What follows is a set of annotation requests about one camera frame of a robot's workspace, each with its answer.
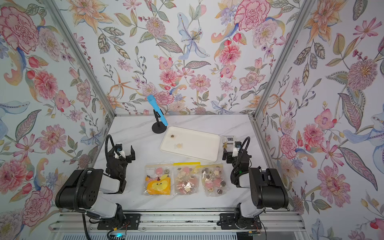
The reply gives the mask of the ziploc bag yellow duck print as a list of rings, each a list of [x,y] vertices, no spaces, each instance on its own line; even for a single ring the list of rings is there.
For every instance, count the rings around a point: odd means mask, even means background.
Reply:
[[[152,164],[145,166],[145,194],[170,195],[172,187],[172,165]]]

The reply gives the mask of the ziploc bag of cookies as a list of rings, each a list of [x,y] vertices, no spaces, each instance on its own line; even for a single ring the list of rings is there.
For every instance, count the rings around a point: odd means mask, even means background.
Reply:
[[[193,195],[199,190],[200,162],[175,163],[174,182],[176,195]]]
[[[222,164],[201,166],[202,187],[207,197],[219,197],[227,192]]]

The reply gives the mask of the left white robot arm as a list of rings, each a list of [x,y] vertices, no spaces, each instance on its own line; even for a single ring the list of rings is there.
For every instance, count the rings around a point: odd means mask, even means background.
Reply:
[[[73,210],[101,224],[117,228],[127,223],[122,206],[107,200],[105,195],[122,194],[126,188],[126,174],[129,163],[136,159],[130,149],[126,156],[122,145],[116,145],[107,152],[107,168],[75,170],[56,195],[58,208]]]

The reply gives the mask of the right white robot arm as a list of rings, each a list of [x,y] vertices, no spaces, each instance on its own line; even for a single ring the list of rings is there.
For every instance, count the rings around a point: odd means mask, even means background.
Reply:
[[[245,147],[224,147],[223,160],[233,169],[230,181],[237,188],[250,190],[250,198],[238,203],[230,223],[244,229],[252,225],[267,209],[287,208],[289,196],[277,169],[252,167],[252,156]]]

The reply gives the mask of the small QR code box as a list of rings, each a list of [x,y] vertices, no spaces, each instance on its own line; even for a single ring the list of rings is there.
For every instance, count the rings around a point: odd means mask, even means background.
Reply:
[[[224,144],[234,144],[236,141],[235,136],[222,136],[222,141]]]

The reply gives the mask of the white rectangular tray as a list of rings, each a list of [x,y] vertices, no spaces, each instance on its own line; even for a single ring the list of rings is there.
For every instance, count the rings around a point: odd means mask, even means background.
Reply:
[[[183,144],[178,149],[176,144]],[[200,161],[216,162],[221,145],[219,135],[179,127],[169,127],[160,145],[165,153],[193,158]]]

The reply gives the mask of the black microphone stand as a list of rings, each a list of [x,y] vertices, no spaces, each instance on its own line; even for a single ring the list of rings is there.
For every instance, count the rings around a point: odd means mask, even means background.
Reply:
[[[155,134],[162,134],[167,130],[167,126],[160,120],[160,115],[156,110],[153,110],[156,122],[152,125],[152,131]]]

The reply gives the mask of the blue microphone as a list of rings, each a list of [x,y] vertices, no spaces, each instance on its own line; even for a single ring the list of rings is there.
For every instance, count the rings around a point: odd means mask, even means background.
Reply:
[[[159,105],[156,101],[156,98],[153,95],[149,95],[149,96],[147,96],[147,101],[150,103],[150,105],[153,107],[155,112],[158,114],[158,116],[160,117],[163,124],[167,127],[168,122],[167,122],[163,112],[161,111],[161,108],[159,107]]]

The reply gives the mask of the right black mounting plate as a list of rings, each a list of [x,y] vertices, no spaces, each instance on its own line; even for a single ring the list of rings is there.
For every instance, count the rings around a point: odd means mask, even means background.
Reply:
[[[262,224],[260,218],[244,218],[241,215],[237,216],[235,214],[220,214],[220,219],[217,222],[222,230],[246,230],[246,231],[256,231],[262,230]]]

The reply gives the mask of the black mounting plate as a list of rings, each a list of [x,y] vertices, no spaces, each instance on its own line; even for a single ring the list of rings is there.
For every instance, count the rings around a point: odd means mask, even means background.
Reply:
[[[97,230],[138,230],[141,214],[123,214],[115,216],[111,219],[101,219],[98,223]]]
[[[220,214],[220,219],[217,222],[222,230],[246,230],[246,231],[256,231],[262,230],[262,224],[260,218],[244,218],[241,215],[237,216],[235,214]]]

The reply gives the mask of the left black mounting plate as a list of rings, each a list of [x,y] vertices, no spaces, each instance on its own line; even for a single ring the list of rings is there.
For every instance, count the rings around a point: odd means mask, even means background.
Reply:
[[[97,230],[138,230],[141,214],[123,214],[115,216],[111,219],[101,219],[98,223]]]

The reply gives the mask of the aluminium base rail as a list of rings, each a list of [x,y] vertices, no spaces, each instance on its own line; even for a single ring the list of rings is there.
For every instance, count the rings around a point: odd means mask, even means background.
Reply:
[[[218,232],[218,222],[223,214],[233,214],[234,208],[190,209],[190,210],[130,210],[128,215],[130,226],[137,227],[133,232]],[[305,224],[297,212],[267,210],[259,215],[261,230],[268,232],[304,232]],[[82,232],[84,230],[81,214],[66,212],[59,214],[57,221],[49,225],[52,233]]]

